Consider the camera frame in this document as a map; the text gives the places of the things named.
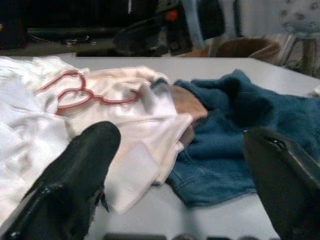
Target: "table surface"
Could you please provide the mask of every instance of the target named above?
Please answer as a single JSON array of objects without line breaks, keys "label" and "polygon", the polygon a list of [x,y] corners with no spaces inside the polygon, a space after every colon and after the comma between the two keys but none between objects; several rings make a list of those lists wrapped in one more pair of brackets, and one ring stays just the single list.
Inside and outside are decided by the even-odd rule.
[{"label": "table surface", "polygon": [[[250,58],[105,58],[60,55],[77,68],[91,70],[147,66],[177,79],[218,79],[235,69],[244,71],[254,84],[281,94],[307,96],[320,84],[319,79]],[[149,233],[165,235],[168,240],[189,233],[199,240],[224,236],[233,240],[269,240],[277,238],[271,222],[256,194],[212,207],[186,208],[164,184],[153,186],[128,212],[117,215],[101,206],[86,240],[102,239],[105,233]]]}]

